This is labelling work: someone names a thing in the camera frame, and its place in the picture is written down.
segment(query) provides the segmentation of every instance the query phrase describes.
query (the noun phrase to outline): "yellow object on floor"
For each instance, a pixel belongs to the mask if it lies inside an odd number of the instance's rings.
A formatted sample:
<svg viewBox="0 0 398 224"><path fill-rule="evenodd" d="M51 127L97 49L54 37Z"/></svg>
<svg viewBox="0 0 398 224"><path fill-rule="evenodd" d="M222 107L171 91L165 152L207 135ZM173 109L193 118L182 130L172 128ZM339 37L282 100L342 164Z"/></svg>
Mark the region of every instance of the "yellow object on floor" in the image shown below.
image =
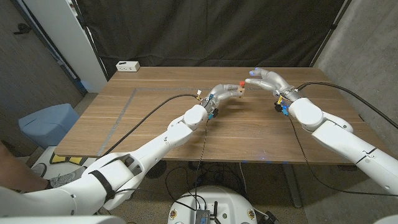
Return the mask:
<svg viewBox="0 0 398 224"><path fill-rule="evenodd" d="M63 157L58 156L54 152L50 158L50 164L59 164L64 162L70 162L79 166L82 166L87 160L87 157Z"/></svg>

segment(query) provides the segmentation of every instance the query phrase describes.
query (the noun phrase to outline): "shoe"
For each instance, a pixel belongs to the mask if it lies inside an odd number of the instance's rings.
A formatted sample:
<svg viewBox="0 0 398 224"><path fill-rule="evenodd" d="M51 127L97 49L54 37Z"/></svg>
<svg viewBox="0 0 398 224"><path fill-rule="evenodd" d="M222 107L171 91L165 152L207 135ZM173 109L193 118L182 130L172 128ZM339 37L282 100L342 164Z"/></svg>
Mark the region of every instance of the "shoe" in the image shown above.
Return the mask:
<svg viewBox="0 0 398 224"><path fill-rule="evenodd" d="M51 178L49 180L50 184L53 188L57 188L57 187L61 187L61 186L65 185L65 184L69 184L70 182L73 182L73 181L79 179L86 169L87 169L87 167L81 167L69 174Z"/></svg>
<svg viewBox="0 0 398 224"><path fill-rule="evenodd" d="M44 177L44 174L47 171L47 166L44 163L39 163L36 166L32 167L31 170L39 177Z"/></svg>

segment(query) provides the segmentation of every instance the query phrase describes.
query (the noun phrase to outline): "gray wall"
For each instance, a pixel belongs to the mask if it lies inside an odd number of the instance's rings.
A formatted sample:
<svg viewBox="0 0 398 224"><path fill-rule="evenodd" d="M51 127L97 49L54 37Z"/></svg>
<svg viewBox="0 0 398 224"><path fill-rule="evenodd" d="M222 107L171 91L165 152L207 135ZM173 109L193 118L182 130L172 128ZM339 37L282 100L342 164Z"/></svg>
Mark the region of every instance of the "gray wall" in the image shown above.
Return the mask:
<svg viewBox="0 0 398 224"><path fill-rule="evenodd" d="M398 123L398 1L353 0L314 67ZM398 155L398 130L344 96Z"/></svg>

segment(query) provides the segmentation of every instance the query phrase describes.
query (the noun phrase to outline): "wooden table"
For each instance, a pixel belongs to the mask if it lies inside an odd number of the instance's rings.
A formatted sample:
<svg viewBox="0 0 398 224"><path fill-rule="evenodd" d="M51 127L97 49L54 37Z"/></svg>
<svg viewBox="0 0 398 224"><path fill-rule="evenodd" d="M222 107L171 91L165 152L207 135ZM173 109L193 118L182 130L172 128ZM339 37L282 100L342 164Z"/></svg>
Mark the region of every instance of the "wooden table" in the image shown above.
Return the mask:
<svg viewBox="0 0 398 224"><path fill-rule="evenodd" d="M97 157L123 137L148 112L167 98L182 94L202 97L217 84L239 84L253 68L142 67L138 72L116 72L102 92L83 113L55 153L61 156ZM330 82L317 68L268 68L299 86L310 81ZM311 85L305 95L323 111L352 124L354 133L391 154L373 130L358 116L339 92L328 86ZM219 162L305 162L290 121L274 109L277 98L254 85L246 85L243 98L221 103L217 118L208 123L203 161ZM137 149L163 133L174 118L198 103L191 97L177 98L156 111L115 152ZM339 155L321 147L294 121L298 137L312 164L347 164ZM172 149L164 159L197 161L204 141L203 123L191 140Z"/></svg>

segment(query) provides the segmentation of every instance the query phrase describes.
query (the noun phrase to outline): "blue connector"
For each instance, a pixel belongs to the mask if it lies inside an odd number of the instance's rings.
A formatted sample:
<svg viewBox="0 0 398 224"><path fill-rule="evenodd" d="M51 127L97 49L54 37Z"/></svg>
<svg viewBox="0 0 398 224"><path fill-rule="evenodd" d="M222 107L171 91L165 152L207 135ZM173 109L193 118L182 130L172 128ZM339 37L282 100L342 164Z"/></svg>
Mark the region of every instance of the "blue connector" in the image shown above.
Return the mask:
<svg viewBox="0 0 398 224"><path fill-rule="evenodd" d="M283 112L283 114L286 115L286 116L289 115L289 112L287 112L286 108L283 108L283 109L282 109L282 112Z"/></svg>

